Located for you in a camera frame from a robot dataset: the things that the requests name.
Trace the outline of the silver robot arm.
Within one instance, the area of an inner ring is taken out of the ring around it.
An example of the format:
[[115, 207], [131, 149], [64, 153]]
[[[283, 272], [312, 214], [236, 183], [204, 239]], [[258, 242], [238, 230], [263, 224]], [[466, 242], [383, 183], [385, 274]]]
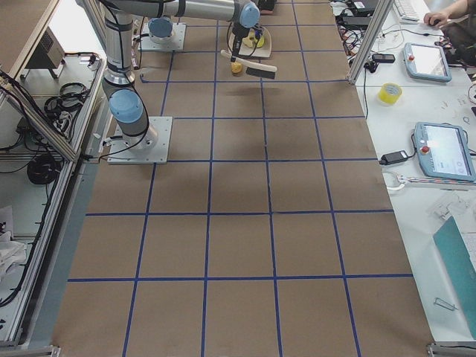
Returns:
[[93, 25], [106, 53], [103, 91], [110, 106], [122, 101], [117, 91], [138, 100], [132, 41], [144, 40], [142, 51], [174, 51], [183, 48], [186, 25], [171, 19], [193, 18], [229, 22], [235, 36], [231, 59], [235, 60], [242, 39], [259, 24], [260, 9], [254, 1], [78, 1]]

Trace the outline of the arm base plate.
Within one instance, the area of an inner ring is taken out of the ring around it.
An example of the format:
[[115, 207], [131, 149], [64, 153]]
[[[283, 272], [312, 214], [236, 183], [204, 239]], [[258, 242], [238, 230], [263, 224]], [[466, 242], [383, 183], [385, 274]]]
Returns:
[[141, 32], [138, 49], [144, 52], [182, 51], [186, 28], [185, 23], [170, 23], [163, 30], [154, 25], [150, 30], [147, 22]]
[[109, 164], [165, 164], [168, 159], [172, 117], [149, 117], [149, 128], [145, 135], [124, 135], [119, 124], [111, 143], [111, 153], [106, 157]]

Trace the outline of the person's hand on mouse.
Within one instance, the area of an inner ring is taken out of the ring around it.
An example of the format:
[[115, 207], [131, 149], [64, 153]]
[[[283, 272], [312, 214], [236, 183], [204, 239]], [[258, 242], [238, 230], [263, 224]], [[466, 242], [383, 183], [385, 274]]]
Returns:
[[449, 20], [449, 15], [447, 12], [440, 11], [440, 12], [430, 12], [426, 13], [423, 17], [423, 22], [432, 27], [441, 27], [446, 25]]

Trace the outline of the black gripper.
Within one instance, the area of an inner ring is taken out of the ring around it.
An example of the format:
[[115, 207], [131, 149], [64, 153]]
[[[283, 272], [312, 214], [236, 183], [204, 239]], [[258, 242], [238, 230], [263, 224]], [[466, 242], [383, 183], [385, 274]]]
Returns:
[[242, 46], [242, 41], [245, 37], [248, 36], [248, 29], [241, 25], [239, 22], [233, 23], [232, 34], [234, 39], [230, 51], [231, 62], [235, 62], [238, 58], [240, 48]]

